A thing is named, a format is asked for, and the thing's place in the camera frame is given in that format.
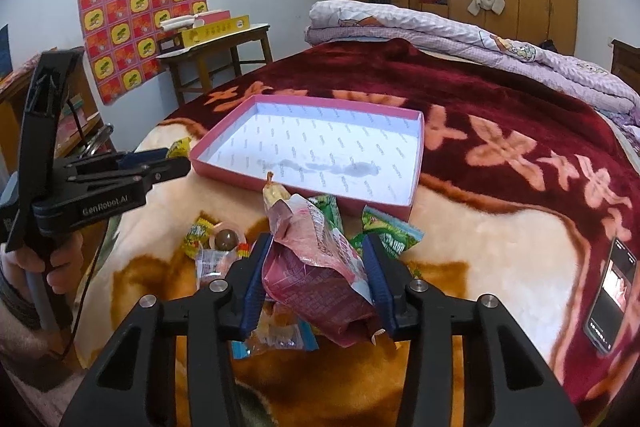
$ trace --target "colorful poster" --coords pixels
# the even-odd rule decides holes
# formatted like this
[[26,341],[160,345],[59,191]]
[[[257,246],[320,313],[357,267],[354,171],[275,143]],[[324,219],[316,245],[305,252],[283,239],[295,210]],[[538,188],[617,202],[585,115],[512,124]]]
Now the colorful poster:
[[162,71],[160,23],[207,10],[207,0],[78,0],[80,25],[102,102],[113,103]]

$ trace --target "shelf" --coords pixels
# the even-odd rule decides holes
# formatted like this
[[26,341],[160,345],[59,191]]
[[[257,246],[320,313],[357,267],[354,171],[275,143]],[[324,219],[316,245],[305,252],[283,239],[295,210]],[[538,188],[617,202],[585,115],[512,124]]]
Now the shelf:
[[449,6],[446,4],[420,3],[420,11],[430,12],[440,17],[449,17]]
[[[100,119],[100,113],[94,114],[86,124],[82,126],[82,132],[84,136],[87,136],[94,130],[95,126],[98,125],[102,120]],[[73,133],[64,143],[60,145],[56,145],[56,158],[63,158],[67,154],[69,154],[73,149],[75,149],[80,143],[80,133],[77,131]]]

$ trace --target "red blanket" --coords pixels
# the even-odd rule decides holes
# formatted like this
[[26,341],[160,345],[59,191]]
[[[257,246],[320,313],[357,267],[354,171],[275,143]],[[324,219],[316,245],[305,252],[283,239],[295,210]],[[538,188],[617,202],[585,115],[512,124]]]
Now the red blanket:
[[[593,109],[528,78],[439,60],[395,39],[323,44],[199,97],[169,120],[188,118],[208,129],[258,92],[421,110],[426,122],[423,183],[483,210],[501,212],[509,202],[561,217],[580,266],[550,365],[585,419],[619,390],[640,349],[639,285],[632,290],[610,357],[596,354],[582,325],[612,237],[640,252],[634,224],[640,179]],[[543,282],[539,291],[545,291]]]

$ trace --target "hand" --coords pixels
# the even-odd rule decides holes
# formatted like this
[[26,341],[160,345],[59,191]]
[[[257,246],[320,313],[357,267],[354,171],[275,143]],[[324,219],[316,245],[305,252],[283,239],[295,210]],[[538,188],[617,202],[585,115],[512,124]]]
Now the hand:
[[[44,272],[44,261],[28,247],[14,252],[7,252],[5,244],[0,245],[0,262],[2,272],[9,284],[13,286],[23,299],[33,302],[25,270],[35,273]],[[47,283],[54,293],[63,295],[75,291],[82,279],[82,234],[74,233],[69,240],[51,254],[51,266],[54,268],[47,275]]]

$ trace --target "smartphone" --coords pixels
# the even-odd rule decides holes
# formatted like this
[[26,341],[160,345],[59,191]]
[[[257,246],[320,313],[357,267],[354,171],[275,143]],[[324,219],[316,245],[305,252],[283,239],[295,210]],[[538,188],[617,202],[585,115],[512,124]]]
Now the smartphone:
[[616,342],[631,295],[637,263],[625,244],[614,237],[600,289],[584,324],[584,333],[603,355],[608,355]]

